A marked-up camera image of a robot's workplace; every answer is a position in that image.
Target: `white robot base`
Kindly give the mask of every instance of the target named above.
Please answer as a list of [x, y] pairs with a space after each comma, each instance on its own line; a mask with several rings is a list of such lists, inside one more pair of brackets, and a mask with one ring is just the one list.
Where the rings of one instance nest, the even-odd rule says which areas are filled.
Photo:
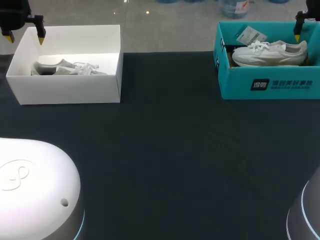
[[84, 240], [78, 170], [49, 143], [0, 138], [0, 240]]

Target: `white sneaker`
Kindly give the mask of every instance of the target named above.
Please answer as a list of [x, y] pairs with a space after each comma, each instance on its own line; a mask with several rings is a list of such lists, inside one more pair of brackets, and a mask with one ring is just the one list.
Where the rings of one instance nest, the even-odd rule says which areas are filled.
[[99, 72], [99, 65], [75, 62], [62, 59], [58, 64], [48, 65], [35, 62], [31, 67], [31, 75], [107, 75]]
[[241, 67], [299, 66], [308, 55], [307, 42], [287, 44], [256, 41], [249, 46], [239, 47], [232, 54], [233, 61]]
[[62, 59], [59, 63], [49, 65], [49, 64], [42, 64], [36, 61], [31, 66], [31, 75], [54, 75], [57, 72], [58, 66], [64, 66], [67, 68], [74, 69], [76, 66], [64, 59]]
[[104, 72], [97, 71], [99, 65], [89, 63], [75, 62], [74, 68], [67, 66], [57, 66], [54, 75], [108, 75]]

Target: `cardboard box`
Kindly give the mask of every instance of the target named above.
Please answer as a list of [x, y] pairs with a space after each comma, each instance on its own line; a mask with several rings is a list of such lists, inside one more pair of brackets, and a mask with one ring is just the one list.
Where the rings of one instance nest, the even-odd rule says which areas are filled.
[[[21, 105], [119, 103], [123, 52], [119, 25], [48, 26], [43, 45], [29, 27], [6, 78]], [[108, 75], [31, 75], [35, 61], [98, 64]]]
[[214, 47], [214, 63], [221, 96], [226, 100], [320, 99], [320, 25], [307, 22], [301, 41], [308, 43], [304, 66], [240, 67], [232, 62], [232, 51], [243, 47], [237, 34], [250, 26], [266, 35], [267, 42], [282, 40], [297, 44], [295, 22], [219, 22]]

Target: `screw hole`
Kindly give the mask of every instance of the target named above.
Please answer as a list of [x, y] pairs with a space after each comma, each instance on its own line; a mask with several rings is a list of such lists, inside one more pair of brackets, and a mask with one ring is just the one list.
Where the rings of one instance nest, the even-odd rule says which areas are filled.
[[67, 199], [65, 198], [62, 198], [61, 201], [60, 201], [61, 205], [64, 206], [64, 207], [68, 207], [69, 206], [69, 202]]

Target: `shoe sole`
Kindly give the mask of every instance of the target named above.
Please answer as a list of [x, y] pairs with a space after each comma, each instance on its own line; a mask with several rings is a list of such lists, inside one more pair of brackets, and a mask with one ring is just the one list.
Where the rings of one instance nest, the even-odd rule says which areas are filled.
[[237, 62], [233, 60], [237, 65], [240, 67], [299, 67], [299, 65], [274, 65], [274, 66], [258, 66], [258, 65], [249, 65], [249, 64], [244, 64], [241, 62]]

